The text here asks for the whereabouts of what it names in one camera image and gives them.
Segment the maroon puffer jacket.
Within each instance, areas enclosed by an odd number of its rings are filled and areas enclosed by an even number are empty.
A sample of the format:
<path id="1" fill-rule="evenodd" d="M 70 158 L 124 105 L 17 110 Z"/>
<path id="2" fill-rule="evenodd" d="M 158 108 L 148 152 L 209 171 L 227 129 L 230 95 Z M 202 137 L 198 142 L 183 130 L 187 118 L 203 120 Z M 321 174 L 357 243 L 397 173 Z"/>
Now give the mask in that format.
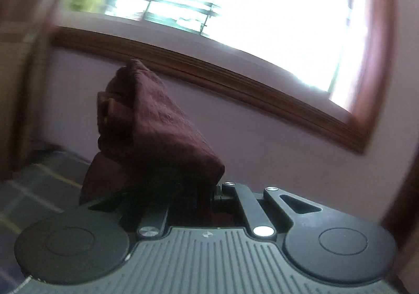
<path id="1" fill-rule="evenodd" d="M 97 126 L 100 151 L 85 175 L 80 204 L 129 186 L 144 199 L 154 186 L 179 184 L 191 220 L 211 222 L 209 198 L 225 166 L 141 61 L 128 61 L 97 94 Z"/>

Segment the grey plaid bed sheet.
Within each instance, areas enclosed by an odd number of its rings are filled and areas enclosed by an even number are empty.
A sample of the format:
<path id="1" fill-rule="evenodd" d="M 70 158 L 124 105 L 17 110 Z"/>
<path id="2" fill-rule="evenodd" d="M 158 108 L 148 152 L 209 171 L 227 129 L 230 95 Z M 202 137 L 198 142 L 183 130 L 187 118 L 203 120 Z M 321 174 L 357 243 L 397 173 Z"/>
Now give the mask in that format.
<path id="1" fill-rule="evenodd" d="M 28 226 L 78 206 L 89 163 L 65 151 L 40 152 L 11 179 L 1 182 L 1 292 L 21 284 L 14 244 Z"/>

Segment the floral beige curtain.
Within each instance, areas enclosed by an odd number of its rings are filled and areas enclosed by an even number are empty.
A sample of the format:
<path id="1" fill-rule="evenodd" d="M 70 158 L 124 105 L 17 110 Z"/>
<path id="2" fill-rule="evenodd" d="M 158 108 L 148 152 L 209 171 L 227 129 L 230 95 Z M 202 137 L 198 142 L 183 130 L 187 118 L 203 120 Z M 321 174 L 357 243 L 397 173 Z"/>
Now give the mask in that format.
<path id="1" fill-rule="evenodd" d="M 11 171 L 14 120 L 23 64 L 41 0 L 1 0 L 1 179 Z"/>

